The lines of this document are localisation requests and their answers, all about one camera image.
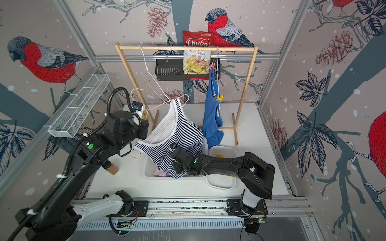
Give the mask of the white wire hanger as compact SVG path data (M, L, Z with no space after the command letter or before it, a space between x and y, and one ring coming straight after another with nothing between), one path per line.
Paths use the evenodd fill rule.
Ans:
M149 72L149 69L148 69L148 65L147 65L147 62L146 62L146 59L145 59L145 55L144 55L144 52L143 52L143 49L141 47L141 45L138 45L138 47L140 48L141 52L142 52L142 56L143 56L143 61L144 61L144 64L145 64L145 68L146 68L146 71L147 73L149 74L149 76L154 80L154 82L157 84L157 86L159 87L159 89L161 90L161 92L164 94L164 91L162 90L162 88L160 87L160 85L158 84L158 82L156 81L156 79L154 78L154 76ZM168 101L166 101L164 98L162 98L154 89L153 87L150 85L150 83L148 83L149 87L154 91L154 93L164 102L164 103L167 103L168 101L171 101L171 99L169 97L167 97L165 95L165 97L167 98Z

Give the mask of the yellow clothespin on blue top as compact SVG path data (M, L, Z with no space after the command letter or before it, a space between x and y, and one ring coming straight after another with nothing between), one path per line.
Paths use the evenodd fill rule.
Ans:
M216 101L221 101L223 99L224 95L217 95Z

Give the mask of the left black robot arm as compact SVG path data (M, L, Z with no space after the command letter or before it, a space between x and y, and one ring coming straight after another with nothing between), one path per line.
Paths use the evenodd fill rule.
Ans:
M122 91L128 101L128 111L111 112L111 101ZM70 205L83 185L111 156L119 155L126 145L135 139L146 139L149 123L142 120L130 102L130 94L124 87L114 89L107 101L106 118L88 136L82 137L70 152L57 181L31 208L19 210L18 227L8 238L14 240L27 227L29 241L67 240L77 229L82 218Z

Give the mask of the pink tank top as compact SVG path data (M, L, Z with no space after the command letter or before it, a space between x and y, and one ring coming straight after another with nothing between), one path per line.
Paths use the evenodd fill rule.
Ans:
M160 169L156 169L154 172L153 172L153 175L155 177L169 177L169 174L160 170Z

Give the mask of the black wall basket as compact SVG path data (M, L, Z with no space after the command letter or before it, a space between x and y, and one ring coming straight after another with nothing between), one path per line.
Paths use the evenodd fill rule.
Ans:
M159 81L209 80L210 65L204 61L165 59L156 61L155 74Z

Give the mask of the wooden clothes rack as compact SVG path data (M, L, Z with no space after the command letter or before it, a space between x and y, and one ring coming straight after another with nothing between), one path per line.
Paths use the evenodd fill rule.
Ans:
M233 126L231 127L222 127L223 130L233 130L234 131L234 140L235 140L235 145L238 145L238 136L237 136L237 127L238 127L238 123L239 123L239 119L240 119L240 116L241 116L241 112L242 112L242 108L243 108L243 105L244 105L244 101L245 101L245 97L246 97L246 93L248 91L248 85L249 85L249 82L250 82L250 78L251 78L251 74L252 74L252 70L254 68L254 62L256 60L256 56L257 56L257 53L258 53L258 47L255 46L253 48L245 48L245 47L234 47L234 48L231 48L231 47L187 47L187 46L172 46L172 47L168 47L168 46L144 46L144 47L141 47L140 45L138 46L122 46L120 45L120 43L116 43L115 44L115 48L120 56L120 59L122 60L122 63L124 64L125 66L125 69L134 85L134 88L135 89L139 89L139 85L136 81L136 78L134 76L134 73L130 67L130 64L127 60L127 57L124 53L124 50L140 50L140 51L143 51L143 50L176 50L176 51L185 51L185 50L205 50L205 51L226 51L226 52L250 52L251 53L251 59L249 61L249 68L248 68L248 72L247 72L247 75L246 75L246 80L245 80L245 84L244 84L244 89L243 89L243 92L242 92L242 96L241 96L241 99L240 99L240 103L239 103L239 108L238 108L238 111L237 113L233 113L232 114L232 123L233 123Z

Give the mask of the white perforated basket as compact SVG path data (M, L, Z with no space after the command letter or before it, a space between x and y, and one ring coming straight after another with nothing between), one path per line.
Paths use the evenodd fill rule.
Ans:
M153 175L153 172L158 169L157 166L150 160L145 160L144 168L143 168L143 176L145 179L149 180L174 180L172 177L155 177ZM201 180L205 177L203 175L199 176L192 176L185 174L184 176L180 177L179 180Z

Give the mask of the red clothespin on blue top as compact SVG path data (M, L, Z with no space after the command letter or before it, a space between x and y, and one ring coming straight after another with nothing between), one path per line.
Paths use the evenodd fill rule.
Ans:
M216 68L216 60L213 60L211 62L211 65L210 65L210 70L215 69L215 68Z

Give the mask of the pink wire hanger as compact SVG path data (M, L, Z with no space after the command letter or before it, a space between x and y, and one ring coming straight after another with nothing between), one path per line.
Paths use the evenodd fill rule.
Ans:
M170 104L174 99L181 99L183 101L183 106L185 106L190 100L190 97L188 94L182 94L182 92L180 92L179 94L163 92L163 96L160 97L160 100L163 101L163 103L160 103L159 105L154 107L146 107L145 104L143 104L143 112L145 113L145 117L143 119L150 120L151 122L150 133L154 131L154 129L158 126L160 122L160 111L158 110L158 108L163 105Z

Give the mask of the white plastic tray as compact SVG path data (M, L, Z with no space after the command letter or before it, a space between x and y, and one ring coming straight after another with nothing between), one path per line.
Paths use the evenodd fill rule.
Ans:
M223 155L224 158L236 158L236 152L229 147L214 146L209 150L209 155L215 157L215 154ZM222 190L231 190L236 186L236 177L220 174L211 174L206 176L209 186Z

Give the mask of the red chips bag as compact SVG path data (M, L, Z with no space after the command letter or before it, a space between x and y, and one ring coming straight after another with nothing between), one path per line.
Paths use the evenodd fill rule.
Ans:
M187 47L210 47L213 33L183 30L184 45ZM185 50L183 71L190 80L209 80L211 51Z

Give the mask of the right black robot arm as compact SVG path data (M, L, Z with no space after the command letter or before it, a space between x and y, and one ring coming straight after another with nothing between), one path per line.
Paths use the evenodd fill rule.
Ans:
M242 157L218 158L205 154L191 155L176 144L171 145L171 158L177 173L189 175L224 175L240 179L246 186L242 207L256 208L260 200L272 199L275 167L251 152Z

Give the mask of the striped tank top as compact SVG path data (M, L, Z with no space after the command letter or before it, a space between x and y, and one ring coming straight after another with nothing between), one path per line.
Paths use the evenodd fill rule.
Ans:
M186 171L175 171L174 159L170 156L170 146L173 143L193 156L201 154L204 145L203 131L184 113L179 99L170 103L165 118L145 140L138 140L134 149L147 155L159 170L178 179L184 176Z

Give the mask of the brown box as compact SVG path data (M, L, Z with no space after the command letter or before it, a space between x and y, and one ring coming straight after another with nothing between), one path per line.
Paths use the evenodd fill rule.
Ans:
M118 172L118 168L110 161L106 161L102 167L110 174L115 175Z

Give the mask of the blue tank top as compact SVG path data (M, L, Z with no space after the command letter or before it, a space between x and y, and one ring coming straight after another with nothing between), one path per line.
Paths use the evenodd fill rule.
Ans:
M214 146L220 145L224 132L220 130L223 126L223 121L221 118L221 114L217 117L217 106L216 98L213 97L212 91L212 83L213 80L213 72L210 70L210 79L209 79L209 87L207 91L206 101L205 101L205 113L203 119L203 127L202 131L204 137L207 140L208 148L211 149ZM217 92L217 84L214 83L215 91Z

